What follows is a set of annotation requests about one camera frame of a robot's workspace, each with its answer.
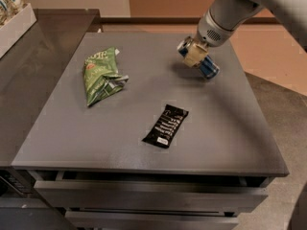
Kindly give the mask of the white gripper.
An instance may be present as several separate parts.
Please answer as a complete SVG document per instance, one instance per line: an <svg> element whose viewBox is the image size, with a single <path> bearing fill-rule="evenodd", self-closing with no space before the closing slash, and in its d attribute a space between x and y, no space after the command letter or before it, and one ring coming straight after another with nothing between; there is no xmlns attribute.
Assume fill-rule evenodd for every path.
<svg viewBox="0 0 307 230"><path fill-rule="evenodd" d="M196 41L186 41L182 47L187 50L183 62L188 67L197 67L208 55L209 47L220 47L233 35L235 23L224 16L208 10L201 18L196 33Z"/></svg>

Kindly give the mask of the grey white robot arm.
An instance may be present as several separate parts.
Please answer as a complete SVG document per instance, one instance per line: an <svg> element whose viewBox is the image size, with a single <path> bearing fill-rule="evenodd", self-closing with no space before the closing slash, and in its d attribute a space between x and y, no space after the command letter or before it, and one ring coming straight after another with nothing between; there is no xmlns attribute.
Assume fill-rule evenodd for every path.
<svg viewBox="0 0 307 230"><path fill-rule="evenodd" d="M215 0L202 16L194 37L177 47L189 67L201 65L208 49L231 38L246 20L266 9L307 51L307 0Z"/></svg>

